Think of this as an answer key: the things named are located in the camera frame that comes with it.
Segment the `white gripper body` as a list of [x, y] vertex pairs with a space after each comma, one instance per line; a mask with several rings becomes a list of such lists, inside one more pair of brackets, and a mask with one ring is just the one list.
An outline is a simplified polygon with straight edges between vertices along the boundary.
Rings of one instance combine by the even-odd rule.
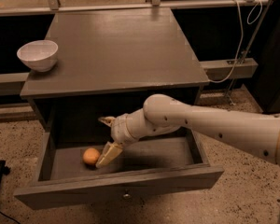
[[111, 124], [111, 137], [119, 145], [128, 146], [141, 138], [173, 133], [179, 126], [161, 127], [145, 118], [144, 111], [139, 109], [131, 114], [116, 117]]

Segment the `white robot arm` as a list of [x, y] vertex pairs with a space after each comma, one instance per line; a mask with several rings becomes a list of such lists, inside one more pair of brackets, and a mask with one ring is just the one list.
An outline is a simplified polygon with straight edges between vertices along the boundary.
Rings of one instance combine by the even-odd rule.
[[280, 166], [280, 115], [187, 105], [154, 94], [137, 111], [116, 118], [101, 117], [99, 121], [110, 127], [113, 141], [105, 144], [96, 162], [98, 168], [107, 166], [124, 148], [143, 137], [172, 133], [181, 127]]

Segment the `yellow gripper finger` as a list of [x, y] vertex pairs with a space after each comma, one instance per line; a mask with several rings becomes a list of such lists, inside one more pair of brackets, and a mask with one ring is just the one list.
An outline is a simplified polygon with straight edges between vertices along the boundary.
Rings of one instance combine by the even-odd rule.
[[108, 127], [112, 127], [114, 121], [115, 121], [115, 117], [100, 117], [98, 118], [98, 120], [103, 123], [104, 125], [108, 126]]
[[98, 161], [95, 164], [96, 168], [102, 168], [107, 166], [112, 160], [117, 158], [123, 151], [123, 146], [117, 143], [107, 142], [105, 147], [100, 155]]

